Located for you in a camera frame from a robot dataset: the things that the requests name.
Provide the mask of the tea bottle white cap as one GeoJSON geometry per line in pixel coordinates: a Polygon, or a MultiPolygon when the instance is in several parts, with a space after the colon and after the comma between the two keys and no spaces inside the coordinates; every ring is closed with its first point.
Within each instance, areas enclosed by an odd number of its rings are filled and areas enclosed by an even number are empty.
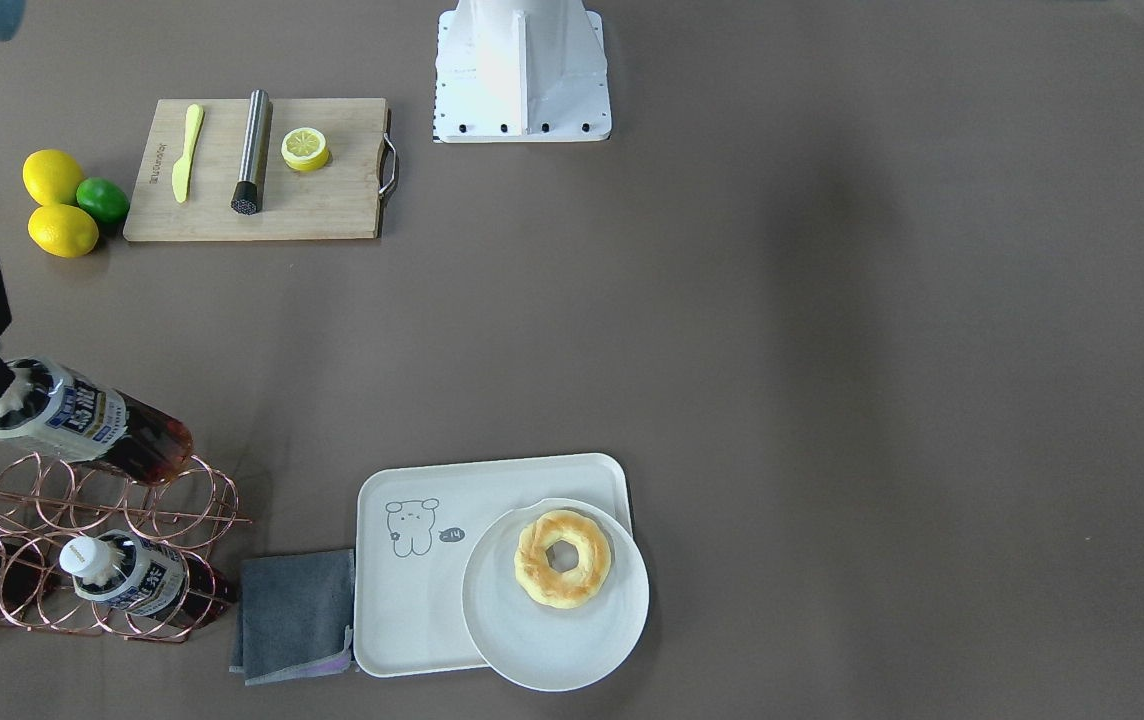
{"type": "Polygon", "coordinates": [[[0,441],[142,486],[169,483],[191,460],[192,434],[174,416],[48,357],[19,357],[8,366],[13,383],[0,397],[0,441]]]}

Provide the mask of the tea bottle lower rack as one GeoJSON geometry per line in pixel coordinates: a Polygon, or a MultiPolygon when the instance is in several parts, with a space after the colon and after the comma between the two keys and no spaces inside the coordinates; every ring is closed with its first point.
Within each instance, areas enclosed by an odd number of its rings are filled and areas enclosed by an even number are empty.
{"type": "Polygon", "coordinates": [[[79,598],[178,630],[210,624],[239,601],[237,584],[205,561],[128,530],[70,538],[57,561],[79,598]]]}

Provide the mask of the white rectangular tray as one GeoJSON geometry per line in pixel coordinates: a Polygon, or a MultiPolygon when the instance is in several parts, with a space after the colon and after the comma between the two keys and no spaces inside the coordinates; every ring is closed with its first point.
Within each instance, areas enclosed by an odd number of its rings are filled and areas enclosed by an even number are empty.
{"type": "Polygon", "coordinates": [[[631,528],[623,468],[559,454],[378,470],[357,496],[353,660],[368,675],[484,666],[462,614],[472,546],[505,512],[545,498],[590,503],[631,528]]]}

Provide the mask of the yellow lemon near board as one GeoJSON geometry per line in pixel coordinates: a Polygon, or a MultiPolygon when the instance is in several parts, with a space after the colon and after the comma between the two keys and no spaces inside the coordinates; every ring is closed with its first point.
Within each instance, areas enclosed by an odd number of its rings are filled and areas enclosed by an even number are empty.
{"type": "Polygon", "coordinates": [[[57,258],[87,255],[101,236],[96,220],[87,211],[64,204],[33,209],[27,234],[38,247],[57,258]]]}

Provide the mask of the yellow lemon far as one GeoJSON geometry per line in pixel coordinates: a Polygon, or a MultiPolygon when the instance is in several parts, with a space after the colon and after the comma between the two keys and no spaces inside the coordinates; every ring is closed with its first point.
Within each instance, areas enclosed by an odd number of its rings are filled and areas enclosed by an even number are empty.
{"type": "Polygon", "coordinates": [[[24,160],[22,179],[27,195],[40,206],[74,205],[86,173],[72,155],[41,149],[24,160]]]}

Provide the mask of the green lime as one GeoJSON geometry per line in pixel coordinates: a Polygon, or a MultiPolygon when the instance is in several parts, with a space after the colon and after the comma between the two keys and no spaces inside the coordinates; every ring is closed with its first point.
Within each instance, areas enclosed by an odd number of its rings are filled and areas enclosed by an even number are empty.
{"type": "Polygon", "coordinates": [[[76,188],[76,205],[104,226],[124,222],[130,211],[127,193],[104,177],[84,179],[76,188]]]}

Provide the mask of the steel muddler with black tip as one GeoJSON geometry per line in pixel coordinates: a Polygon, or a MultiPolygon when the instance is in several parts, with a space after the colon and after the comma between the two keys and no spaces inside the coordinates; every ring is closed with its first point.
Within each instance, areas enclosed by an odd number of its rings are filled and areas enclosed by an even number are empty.
{"type": "Polygon", "coordinates": [[[252,92],[238,177],[230,201],[230,208],[235,213],[248,217],[259,214],[261,209],[260,171],[267,155],[271,109],[272,104],[264,88],[252,92]]]}

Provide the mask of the yellow plastic knife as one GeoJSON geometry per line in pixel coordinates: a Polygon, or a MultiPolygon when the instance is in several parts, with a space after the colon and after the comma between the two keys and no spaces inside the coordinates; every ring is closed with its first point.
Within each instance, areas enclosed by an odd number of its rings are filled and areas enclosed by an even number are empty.
{"type": "Polygon", "coordinates": [[[182,139],[182,155],[170,168],[170,193],[176,204],[184,204],[191,185],[191,171],[194,160],[194,151],[205,120],[205,108],[197,102],[192,102],[185,109],[182,139]]]}

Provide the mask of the yellow lemon half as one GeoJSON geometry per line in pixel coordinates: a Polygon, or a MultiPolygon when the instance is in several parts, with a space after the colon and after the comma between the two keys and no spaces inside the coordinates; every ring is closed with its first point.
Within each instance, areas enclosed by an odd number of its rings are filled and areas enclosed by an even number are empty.
{"type": "Polygon", "coordinates": [[[296,172],[319,171],[329,163],[331,151],[325,133],[312,127],[299,127],[285,133],[280,143],[281,160],[296,172]]]}

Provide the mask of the grey folded cloth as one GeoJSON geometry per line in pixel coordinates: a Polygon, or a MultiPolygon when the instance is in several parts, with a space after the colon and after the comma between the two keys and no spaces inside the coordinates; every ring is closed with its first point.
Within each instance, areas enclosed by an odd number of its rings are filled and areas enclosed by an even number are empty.
{"type": "Polygon", "coordinates": [[[230,673],[246,685],[342,674],[353,662],[353,549],[240,565],[230,673]]]}

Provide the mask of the wooden cutting board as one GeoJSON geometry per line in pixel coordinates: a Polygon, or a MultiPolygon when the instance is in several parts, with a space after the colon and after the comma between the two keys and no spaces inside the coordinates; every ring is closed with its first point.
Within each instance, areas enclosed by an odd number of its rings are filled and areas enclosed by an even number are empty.
{"type": "Polygon", "coordinates": [[[343,242],[375,240],[383,223],[389,173],[397,155],[389,135],[384,97],[271,98],[267,155],[260,171],[261,209],[240,215],[230,208],[248,117],[249,97],[160,98],[144,141],[130,195],[124,238],[170,242],[343,242]],[[170,187],[182,155],[185,109],[205,108],[184,204],[170,187]],[[312,127],[325,133],[329,163],[313,172],[289,169],[281,160],[285,133],[312,127]]]}

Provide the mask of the white round plate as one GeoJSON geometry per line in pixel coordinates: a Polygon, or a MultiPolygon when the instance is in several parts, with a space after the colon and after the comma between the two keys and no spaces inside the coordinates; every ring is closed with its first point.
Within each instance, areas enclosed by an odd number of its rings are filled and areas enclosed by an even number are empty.
{"type": "Polygon", "coordinates": [[[648,619],[639,547],[572,498],[505,512],[464,565],[462,607],[482,660],[532,691],[575,691],[630,656],[648,619]]]}

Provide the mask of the yellow glazed donut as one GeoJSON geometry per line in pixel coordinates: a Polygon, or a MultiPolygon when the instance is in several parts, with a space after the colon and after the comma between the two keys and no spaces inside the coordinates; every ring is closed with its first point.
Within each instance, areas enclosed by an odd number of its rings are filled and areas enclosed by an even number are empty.
{"type": "Polygon", "coordinates": [[[581,512],[545,512],[521,530],[513,575],[531,601],[555,610],[575,610],[598,596],[612,573],[607,533],[581,512]]]}

